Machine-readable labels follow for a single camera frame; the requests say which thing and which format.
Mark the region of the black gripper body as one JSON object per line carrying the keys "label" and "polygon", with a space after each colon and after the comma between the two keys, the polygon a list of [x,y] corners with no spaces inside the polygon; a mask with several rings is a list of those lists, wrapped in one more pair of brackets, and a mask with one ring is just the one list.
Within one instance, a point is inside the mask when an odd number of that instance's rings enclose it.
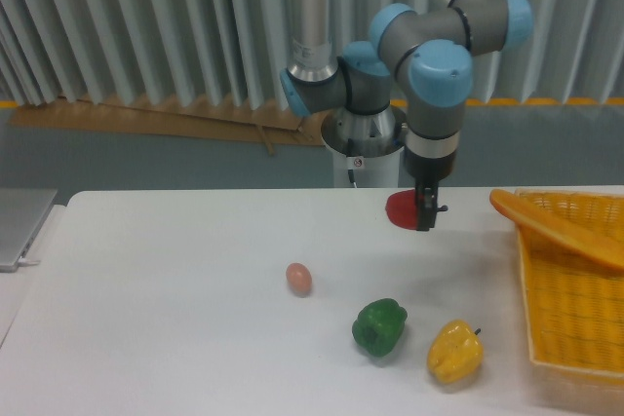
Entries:
{"label": "black gripper body", "polygon": [[407,151],[404,166],[413,178],[415,187],[433,187],[438,186],[441,180],[452,173],[455,157],[455,152],[442,158],[425,158]]}

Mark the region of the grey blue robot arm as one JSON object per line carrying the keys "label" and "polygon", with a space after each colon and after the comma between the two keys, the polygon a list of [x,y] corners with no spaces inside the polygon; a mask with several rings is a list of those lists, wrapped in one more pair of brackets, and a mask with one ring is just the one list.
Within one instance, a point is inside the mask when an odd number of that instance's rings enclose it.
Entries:
{"label": "grey blue robot arm", "polygon": [[395,3],[369,37],[337,55],[332,0],[292,0],[292,56],[280,81],[299,116],[326,112],[325,143],[347,158],[402,153],[414,187],[392,198],[394,222],[427,231],[444,211],[475,57],[505,51],[533,30],[528,0],[437,0],[424,15]]}

